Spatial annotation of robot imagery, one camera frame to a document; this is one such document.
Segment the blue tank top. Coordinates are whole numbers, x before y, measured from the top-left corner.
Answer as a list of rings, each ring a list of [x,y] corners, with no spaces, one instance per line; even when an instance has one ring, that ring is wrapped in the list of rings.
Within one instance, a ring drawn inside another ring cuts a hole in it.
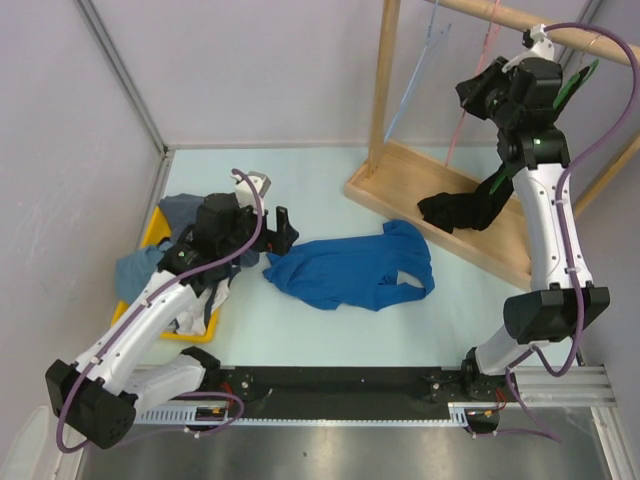
[[[435,289],[426,241],[404,220],[385,222],[377,235],[314,240],[267,258],[267,281],[320,310],[346,304],[377,312]]]

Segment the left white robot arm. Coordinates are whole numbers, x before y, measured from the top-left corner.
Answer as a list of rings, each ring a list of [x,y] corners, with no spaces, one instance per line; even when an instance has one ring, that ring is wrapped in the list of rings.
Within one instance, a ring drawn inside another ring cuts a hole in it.
[[[101,449],[119,443],[137,415],[193,393],[207,400],[221,387],[219,360],[197,346],[172,361],[136,376],[134,370],[161,333],[209,287],[226,279],[240,256],[252,250],[284,255],[298,239],[288,211],[243,206],[232,194],[211,194],[196,219],[164,252],[138,298],[86,352],[67,364],[55,361],[45,380],[58,418],[56,432],[69,426]]]

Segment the pink wire hanger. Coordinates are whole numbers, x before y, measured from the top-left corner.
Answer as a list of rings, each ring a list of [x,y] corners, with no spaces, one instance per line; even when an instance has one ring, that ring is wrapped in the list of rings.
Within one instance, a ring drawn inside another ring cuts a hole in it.
[[[481,71],[483,70],[483,66],[485,65],[485,63],[487,61],[487,58],[489,56],[489,53],[491,52],[493,43],[495,42],[495,38],[496,38],[496,36],[498,35],[498,33],[500,31],[500,26],[495,23],[496,12],[497,12],[500,4],[501,4],[500,0],[495,0],[493,2],[493,6],[492,6],[492,9],[491,9],[491,16],[490,16],[490,19],[489,19],[487,30],[485,32],[485,36],[484,36],[484,40],[483,40],[483,44],[482,44],[482,50],[481,50],[481,54],[480,54],[480,57],[479,57],[479,60],[478,60],[478,63],[477,63],[476,70],[475,70],[475,75],[480,74]],[[453,158],[455,148],[457,146],[459,137],[460,137],[462,129],[463,129],[465,117],[466,117],[466,112],[462,111],[462,113],[461,113],[461,115],[459,117],[459,121],[457,123],[456,129],[454,131],[453,137],[451,139],[451,143],[449,145],[449,149],[447,151],[447,156],[446,156],[445,163],[444,163],[444,165],[446,167],[448,167],[450,165],[451,160]]]

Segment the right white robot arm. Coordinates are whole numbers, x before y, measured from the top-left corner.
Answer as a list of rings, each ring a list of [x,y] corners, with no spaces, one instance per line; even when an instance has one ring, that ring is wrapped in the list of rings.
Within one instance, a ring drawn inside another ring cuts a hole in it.
[[[593,283],[570,204],[570,156],[555,126],[562,82],[562,68],[552,60],[499,57],[456,87],[461,107],[498,129],[500,171],[520,200],[531,258],[529,292],[505,301],[502,327],[463,361],[461,388],[473,401],[486,400],[529,356],[571,339],[562,367],[543,363],[555,377],[566,374],[585,328],[610,304],[608,289]]]

